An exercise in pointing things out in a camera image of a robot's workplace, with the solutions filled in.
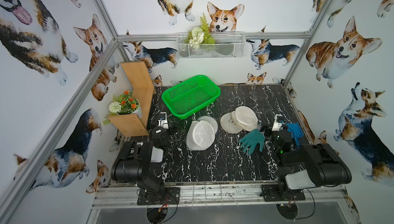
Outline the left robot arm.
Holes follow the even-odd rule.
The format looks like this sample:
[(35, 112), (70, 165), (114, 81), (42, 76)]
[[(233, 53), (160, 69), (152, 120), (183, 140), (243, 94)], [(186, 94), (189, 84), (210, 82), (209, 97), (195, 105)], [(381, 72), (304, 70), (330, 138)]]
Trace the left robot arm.
[(147, 141), (126, 140), (117, 131), (110, 151), (120, 149), (111, 168), (111, 178), (117, 182), (133, 183), (141, 189), (139, 198), (160, 203), (166, 198), (164, 181), (150, 171), (153, 163), (161, 163), (168, 147), (168, 130), (156, 126)]

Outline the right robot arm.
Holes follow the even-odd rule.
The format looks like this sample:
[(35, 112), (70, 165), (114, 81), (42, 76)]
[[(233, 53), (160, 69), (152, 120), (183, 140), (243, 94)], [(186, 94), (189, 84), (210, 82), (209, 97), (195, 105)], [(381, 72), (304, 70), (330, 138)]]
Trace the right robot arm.
[(352, 174), (347, 165), (328, 144), (300, 145), (292, 150), (293, 139), (286, 130), (271, 134), (280, 167), (301, 165), (303, 170), (279, 176), (279, 192), (349, 184)]

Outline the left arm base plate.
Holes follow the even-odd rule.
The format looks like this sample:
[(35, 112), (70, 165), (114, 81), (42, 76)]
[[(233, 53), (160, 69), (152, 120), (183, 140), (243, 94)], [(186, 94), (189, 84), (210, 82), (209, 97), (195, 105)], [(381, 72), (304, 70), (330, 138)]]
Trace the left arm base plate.
[(166, 187), (162, 192), (148, 192), (140, 190), (138, 193), (137, 205), (178, 205), (180, 199), (179, 187)]

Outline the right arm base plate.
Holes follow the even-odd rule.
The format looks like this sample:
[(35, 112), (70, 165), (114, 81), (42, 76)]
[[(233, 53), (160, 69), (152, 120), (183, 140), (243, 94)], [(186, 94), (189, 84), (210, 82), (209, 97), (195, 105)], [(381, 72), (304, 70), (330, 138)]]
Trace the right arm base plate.
[(280, 189), (278, 185), (261, 185), (260, 196), (264, 198), (266, 202), (275, 201), (303, 201), (305, 200), (305, 194), (302, 190), (286, 190)]

